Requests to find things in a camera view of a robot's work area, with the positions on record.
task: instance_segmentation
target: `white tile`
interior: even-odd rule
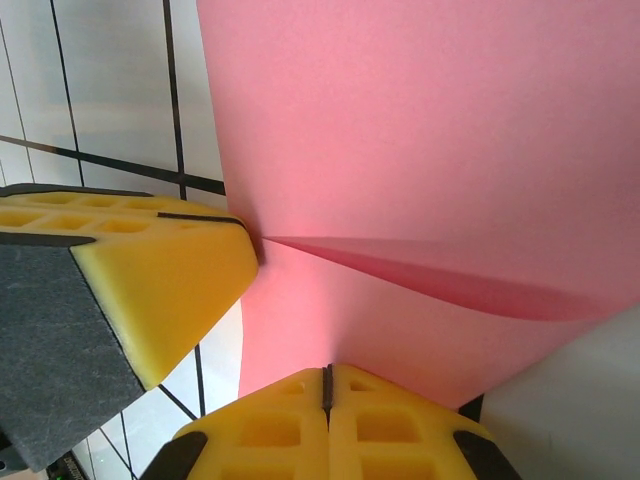
[[[33,176],[37,183],[80,186],[80,169],[75,158],[29,149]]]
[[[133,473],[140,476],[189,417],[155,388],[124,410],[124,422]]]
[[[200,416],[198,376],[194,352],[189,352],[162,384],[195,416]]]
[[[240,301],[200,342],[207,413],[238,398],[242,361],[242,309]]]
[[[80,442],[78,445],[73,447],[72,451],[73,451],[73,454],[76,456],[78,463],[84,470],[84,473],[87,474],[87,477],[90,480],[95,480],[93,476],[93,468],[91,467],[91,458],[89,454],[88,440],[85,438],[82,442]]]
[[[227,197],[224,195],[218,195],[217,193],[205,192],[204,190],[197,190],[195,188],[187,188],[187,200],[190,202],[202,203],[203,205],[209,205],[210,207],[219,208],[220,210],[227,211]]]
[[[185,171],[222,180],[196,0],[171,2],[171,17]]]
[[[0,162],[7,185],[33,183],[26,148],[0,141]]]
[[[160,0],[57,0],[81,151],[177,170]]]
[[[23,138],[18,105],[13,92],[11,73],[2,39],[0,39],[0,135]]]
[[[51,5],[2,1],[0,19],[27,140],[75,148]]]
[[[87,187],[130,190],[154,195],[168,195],[170,197],[180,196],[180,188],[173,183],[103,167],[102,165],[94,165],[87,162],[81,163],[84,183]]]
[[[131,473],[100,430],[89,435],[95,480],[131,480]]]
[[[103,433],[111,440],[124,462],[129,465],[129,456],[127,455],[127,443],[124,437],[124,429],[122,428],[122,418],[117,414],[102,426]]]
[[[485,395],[484,423],[523,478],[638,478],[640,307]]]

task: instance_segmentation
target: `yellow foam block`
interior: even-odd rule
[[[453,433],[479,424],[347,365],[334,367],[331,480],[475,480]]]
[[[308,369],[190,423],[208,442],[189,480],[326,480],[322,372]]]
[[[95,239],[71,252],[147,389],[206,335],[258,270],[242,222],[168,197],[11,195],[0,198],[0,229]]]

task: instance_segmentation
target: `pink paper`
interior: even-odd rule
[[[458,407],[594,325],[480,313],[284,245],[264,246],[266,264],[242,301],[242,395],[341,362]]]
[[[229,205],[281,242],[244,392],[338,360],[453,405],[640,300],[636,0],[198,5]]]

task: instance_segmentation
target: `gray foam pad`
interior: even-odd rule
[[[65,245],[73,237],[15,235],[0,235],[0,429],[38,471],[144,390]]]

